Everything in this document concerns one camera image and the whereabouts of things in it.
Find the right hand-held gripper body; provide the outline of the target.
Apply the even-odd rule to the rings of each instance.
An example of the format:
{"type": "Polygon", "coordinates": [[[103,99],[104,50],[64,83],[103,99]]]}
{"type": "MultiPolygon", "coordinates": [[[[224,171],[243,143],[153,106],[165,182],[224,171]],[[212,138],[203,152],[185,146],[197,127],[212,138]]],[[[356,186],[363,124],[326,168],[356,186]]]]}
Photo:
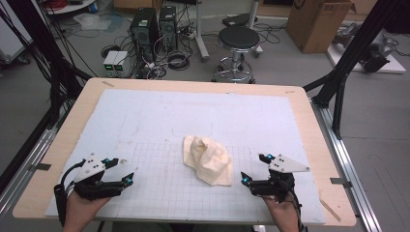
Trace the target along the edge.
{"type": "Polygon", "coordinates": [[[269,178],[267,180],[254,180],[256,186],[249,188],[249,190],[253,195],[272,195],[279,202],[283,202],[289,192],[294,192],[294,173],[308,172],[309,167],[284,155],[274,157],[275,159],[268,164],[269,178]]]}

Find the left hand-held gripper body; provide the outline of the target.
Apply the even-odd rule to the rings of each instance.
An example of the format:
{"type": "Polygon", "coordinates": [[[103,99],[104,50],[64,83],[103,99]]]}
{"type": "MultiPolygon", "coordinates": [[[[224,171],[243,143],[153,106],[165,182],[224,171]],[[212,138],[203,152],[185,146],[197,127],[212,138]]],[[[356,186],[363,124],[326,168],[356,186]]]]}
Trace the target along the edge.
{"type": "Polygon", "coordinates": [[[83,162],[79,172],[73,180],[73,190],[84,199],[96,200],[114,197],[124,190],[120,181],[104,182],[102,180],[106,168],[95,153],[83,162]]]}

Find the cream cloth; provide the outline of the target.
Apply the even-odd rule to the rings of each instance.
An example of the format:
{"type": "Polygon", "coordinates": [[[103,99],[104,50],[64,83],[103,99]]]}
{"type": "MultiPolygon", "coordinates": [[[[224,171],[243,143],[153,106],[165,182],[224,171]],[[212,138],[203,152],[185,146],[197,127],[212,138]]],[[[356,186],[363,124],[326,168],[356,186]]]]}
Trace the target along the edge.
{"type": "Polygon", "coordinates": [[[183,162],[195,171],[196,177],[211,186],[233,184],[233,160],[217,141],[188,135],[183,141],[183,162]]]}

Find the person's left hand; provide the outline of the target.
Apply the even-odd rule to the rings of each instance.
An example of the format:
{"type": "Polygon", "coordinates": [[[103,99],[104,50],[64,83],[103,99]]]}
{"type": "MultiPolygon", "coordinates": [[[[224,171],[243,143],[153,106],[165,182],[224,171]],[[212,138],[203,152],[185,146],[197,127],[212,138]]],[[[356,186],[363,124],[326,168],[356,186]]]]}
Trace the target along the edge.
{"type": "Polygon", "coordinates": [[[81,198],[73,191],[67,202],[66,221],[63,232],[82,232],[94,219],[97,212],[110,200],[109,197],[96,200],[81,198]]]}

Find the person's right hand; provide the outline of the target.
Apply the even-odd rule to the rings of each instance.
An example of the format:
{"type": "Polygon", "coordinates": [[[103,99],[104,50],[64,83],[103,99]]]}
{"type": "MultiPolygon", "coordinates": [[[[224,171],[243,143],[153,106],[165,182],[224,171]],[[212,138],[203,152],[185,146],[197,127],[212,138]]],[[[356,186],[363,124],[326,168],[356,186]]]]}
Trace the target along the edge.
{"type": "Polygon", "coordinates": [[[271,196],[263,196],[262,199],[280,232],[299,232],[298,214],[290,194],[281,203],[271,196]]]}

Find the grey metal clip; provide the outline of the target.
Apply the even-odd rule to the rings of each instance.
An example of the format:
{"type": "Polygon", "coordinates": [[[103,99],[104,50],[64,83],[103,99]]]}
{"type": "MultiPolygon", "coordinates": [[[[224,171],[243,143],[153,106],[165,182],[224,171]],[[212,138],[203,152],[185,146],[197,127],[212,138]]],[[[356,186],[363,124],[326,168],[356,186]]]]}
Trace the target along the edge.
{"type": "Polygon", "coordinates": [[[349,189],[352,187],[351,182],[347,181],[344,178],[331,178],[330,181],[333,185],[342,185],[345,189],[349,189]]]}
{"type": "Polygon", "coordinates": [[[43,170],[47,171],[51,167],[51,164],[48,163],[38,163],[38,164],[31,164],[30,167],[28,168],[29,171],[36,171],[36,170],[43,170]]]}

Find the white foam mat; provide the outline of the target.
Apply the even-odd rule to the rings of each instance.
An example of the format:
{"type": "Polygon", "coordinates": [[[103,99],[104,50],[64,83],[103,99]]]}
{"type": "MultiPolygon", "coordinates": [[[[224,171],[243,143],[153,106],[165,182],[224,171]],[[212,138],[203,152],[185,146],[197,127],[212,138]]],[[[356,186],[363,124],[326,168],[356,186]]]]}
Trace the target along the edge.
{"type": "Polygon", "coordinates": [[[103,180],[133,183],[99,218],[268,224],[263,200],[241,183],[269,176],[262,154],[308,163],[287,97],[113,90],[102,93],[66,165],[95,155],[119,160],[103,180]],[[188,135],[212,138],[232,158],[233,184],[211,186],[183,163],[188,135]]]}

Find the black round stool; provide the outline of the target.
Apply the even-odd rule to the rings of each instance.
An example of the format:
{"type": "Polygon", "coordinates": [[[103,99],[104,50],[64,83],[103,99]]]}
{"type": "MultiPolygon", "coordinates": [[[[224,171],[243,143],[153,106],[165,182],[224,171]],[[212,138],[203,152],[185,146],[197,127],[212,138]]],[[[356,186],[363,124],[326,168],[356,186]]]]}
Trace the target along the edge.
{"type": "Polygon", "coordinates": [[[233,82],[247,80],[249,84],[254,84],[252,68],[245,60],[245,53],[254,51],[259,46],[259,35],[248,27],[230,26],[220,30],[218,43],[220,47],[231,51],[232,56],[220,59],[212,82],[223,78],[233,82]]]}

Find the grey metal table leg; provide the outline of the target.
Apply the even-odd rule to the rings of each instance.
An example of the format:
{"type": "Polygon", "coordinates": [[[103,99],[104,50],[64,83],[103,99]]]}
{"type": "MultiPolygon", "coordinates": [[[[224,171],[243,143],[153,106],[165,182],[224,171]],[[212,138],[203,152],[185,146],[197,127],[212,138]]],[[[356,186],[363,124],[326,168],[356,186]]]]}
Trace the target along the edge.
{"type": "MultiPolygon", "coordinates": [[[[250,10],[249,10],[249,21],[248,21],[249,29],[252,29],[254,26],[259,2],[260,0],[251,0],[250,10]]],[[[258,58],[262,53],[263,53],[263,49],[261,48],[260,45],[253,51],[253,55],[255,58],[258,58]]]]}
{"type": "Polygon", "coordinates": [[[202,38],[202,0],[195,0],[196,3],[196,29],[194,32],[194,38],[196,41],[196,44],[198,46],[200,55],[201,55],[201,61],[203,63],[207,62],[209,60],[209,52],[208,49],[203,41],[202,38]]]}

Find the large black computer tower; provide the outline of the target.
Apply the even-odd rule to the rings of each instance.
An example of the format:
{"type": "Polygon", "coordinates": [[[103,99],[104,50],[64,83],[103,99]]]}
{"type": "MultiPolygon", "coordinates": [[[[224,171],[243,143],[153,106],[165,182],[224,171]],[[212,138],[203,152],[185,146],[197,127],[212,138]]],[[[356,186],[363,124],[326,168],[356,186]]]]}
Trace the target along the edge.
{"type": "Polygon", "coordinates": [[[154,62],[158,52],[156,41],[160,38],[156,9],[139,8],[130,30],[136,52],[143,55],[146,61],[154,62]]]}

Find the flat black case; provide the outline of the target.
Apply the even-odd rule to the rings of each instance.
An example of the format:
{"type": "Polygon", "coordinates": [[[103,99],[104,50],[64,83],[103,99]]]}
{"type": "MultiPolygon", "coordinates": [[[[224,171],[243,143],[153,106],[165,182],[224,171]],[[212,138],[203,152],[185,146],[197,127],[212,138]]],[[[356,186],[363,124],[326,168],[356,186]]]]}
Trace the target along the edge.
{"type": "Polygon", "coordinates": [[[249,14],[238,14],[234,16],[227,16],[222,20],[222,23],[229,26],[248,26],[249,25],[249,14]]]}

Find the clear plastic bag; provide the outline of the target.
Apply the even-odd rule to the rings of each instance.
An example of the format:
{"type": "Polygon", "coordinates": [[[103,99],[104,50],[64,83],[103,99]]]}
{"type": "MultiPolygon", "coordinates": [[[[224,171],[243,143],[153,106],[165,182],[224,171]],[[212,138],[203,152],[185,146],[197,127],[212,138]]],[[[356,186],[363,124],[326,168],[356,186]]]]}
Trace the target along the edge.
{"type": "Polygon", "coordinates": [[[78,14],[73,19],[80,24],[82,30],[106,30],[111,24],[110,20],[104,20],[95,14],[78,14]]]}

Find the white panel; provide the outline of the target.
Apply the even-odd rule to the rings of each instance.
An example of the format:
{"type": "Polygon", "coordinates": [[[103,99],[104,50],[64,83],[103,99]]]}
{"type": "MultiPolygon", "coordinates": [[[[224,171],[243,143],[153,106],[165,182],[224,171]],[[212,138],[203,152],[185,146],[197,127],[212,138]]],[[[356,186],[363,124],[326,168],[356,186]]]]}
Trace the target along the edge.
{"type": "MultiPolygon", "coordinates": [[[[33,40],[16,17],[14,13],[9,13],[12,23],[21,33],[24,39],[30,44],[33,40]]],[[[12,31],[12,29],[6,24],[6,22],[0,17],[0,62],[5,64],[11,64],[14,59],[16,59],[21,52],[25,49],[25,46],[17,38],[17,35],[12,31]]]]}

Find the white round table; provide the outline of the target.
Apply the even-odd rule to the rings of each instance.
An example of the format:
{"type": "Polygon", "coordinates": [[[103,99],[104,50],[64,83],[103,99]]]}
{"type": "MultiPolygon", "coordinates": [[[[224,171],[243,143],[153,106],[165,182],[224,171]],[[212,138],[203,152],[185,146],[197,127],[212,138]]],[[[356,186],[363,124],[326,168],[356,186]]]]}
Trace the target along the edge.
{"type": "Polygon", "coordinates": [[[43,7],[49,14],[60,15],[89,8],[96,3],[97,0],[46,0],[43,7]]]}

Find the black metal frame post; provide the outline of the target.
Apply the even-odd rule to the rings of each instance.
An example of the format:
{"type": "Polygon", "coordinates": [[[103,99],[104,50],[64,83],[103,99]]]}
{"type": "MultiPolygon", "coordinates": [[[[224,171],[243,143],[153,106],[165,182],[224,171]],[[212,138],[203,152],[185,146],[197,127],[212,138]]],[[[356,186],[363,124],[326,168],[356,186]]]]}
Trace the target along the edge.
{"type": "Polygon", "coordinates": [[[328,108],[329,102],[336,97],[331,129],[338,140],[341,140],[340,121],[347,77],[356,64],[365,56],[366,50],[391,19],[404,0],[377,0],[364,23],[347,46],[336,66],[323,77],[304,86],[306,92],[322,86],[319,93],[312,98],[313,103],[321,108],[328,108]]]}

